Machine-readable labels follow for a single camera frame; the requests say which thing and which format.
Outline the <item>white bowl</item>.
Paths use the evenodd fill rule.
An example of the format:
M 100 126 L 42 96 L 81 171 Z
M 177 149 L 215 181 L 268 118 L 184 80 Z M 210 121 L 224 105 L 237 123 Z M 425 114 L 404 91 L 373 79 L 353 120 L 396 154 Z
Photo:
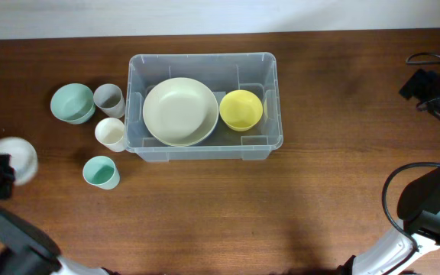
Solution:
M 37 152 L 31 143 L 20 137 L 0 139 L 0 154 L 10 156 L 10 167 L 15 171 L 15 185 L 29 183 L 37 174 Z

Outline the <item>green bowl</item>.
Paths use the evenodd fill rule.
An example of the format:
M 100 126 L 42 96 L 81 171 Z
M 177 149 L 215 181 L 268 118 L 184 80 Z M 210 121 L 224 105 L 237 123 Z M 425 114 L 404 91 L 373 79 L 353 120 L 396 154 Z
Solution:
M 60 87 L 50 101 L 54 117 L 72 125 L 87 122 L 95 113 L 93 92 L 81 83 Z

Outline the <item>cream cup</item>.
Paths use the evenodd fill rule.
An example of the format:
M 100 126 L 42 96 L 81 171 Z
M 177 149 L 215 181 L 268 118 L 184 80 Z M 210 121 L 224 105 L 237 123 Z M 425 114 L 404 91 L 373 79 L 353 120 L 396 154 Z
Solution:
M 118 118 L 104 118 L 95 127 L 96 140 L 114 152 L 122 152 L 125 145 L 125 125 Z

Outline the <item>grey cup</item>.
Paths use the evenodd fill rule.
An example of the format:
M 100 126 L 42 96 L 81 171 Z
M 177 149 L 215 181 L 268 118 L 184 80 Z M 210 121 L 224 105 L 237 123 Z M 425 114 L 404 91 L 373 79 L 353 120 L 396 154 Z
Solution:
M 94 92 L 93 101 L 108 117 L 121 118 L 125 115 L 125 99 L 121 89 L 115 84 L 99 86 Z

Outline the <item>cream plate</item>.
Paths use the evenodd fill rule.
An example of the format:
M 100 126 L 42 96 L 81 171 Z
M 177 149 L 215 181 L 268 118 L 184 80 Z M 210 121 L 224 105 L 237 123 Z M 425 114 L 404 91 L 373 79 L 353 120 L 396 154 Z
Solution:
M 143 119 L 158 141 L 174 147 L 205 140 L 218 123 L 219 106 L 202 82 L 177 77 L 160 82 L 146 96 Z

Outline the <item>yellow bowl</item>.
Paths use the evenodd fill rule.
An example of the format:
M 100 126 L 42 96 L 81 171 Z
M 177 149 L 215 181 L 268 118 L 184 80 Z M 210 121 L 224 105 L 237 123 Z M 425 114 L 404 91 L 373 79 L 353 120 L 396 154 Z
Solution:
M 247 131 L 262 118 L 263 105 L 252 92 L 239 89 L 227 93 L 220 102 L 219 114 L 234 131 Z

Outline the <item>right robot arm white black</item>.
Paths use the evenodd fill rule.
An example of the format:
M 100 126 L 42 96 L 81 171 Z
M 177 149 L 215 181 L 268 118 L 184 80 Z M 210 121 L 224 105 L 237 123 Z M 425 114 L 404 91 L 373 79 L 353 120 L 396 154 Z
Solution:
M 433 54 L 432 65 L 440 65 Z M 440 73 L 417 70 L 400 89 L 405 99 L 418 99 L 417 109 L 440 120 Z M 402 191 L 393 218 L 387 205 L 391 181 L 401 172 L 429 167 L 431 172 L 413 180 Z M 339 266 L 338 274 L 399 274 L 423 255 L 440 248 L 440 163 L 409 163 L 395 169 L 386 179 L 381 203 L 392 228 L 368 251 L 351 256 Z

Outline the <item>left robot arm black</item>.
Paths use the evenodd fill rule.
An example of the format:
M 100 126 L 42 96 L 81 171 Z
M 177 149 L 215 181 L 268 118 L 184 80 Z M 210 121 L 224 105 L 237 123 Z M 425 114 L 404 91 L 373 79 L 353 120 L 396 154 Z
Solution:
M 0 154 L 0 200 L 12 195 L 15 170 L 11 156 Z M 57 244 L 39 228 L 0 206 L 0 274 L 100 274 L 113 272 L 90 268 L 66 259 Z

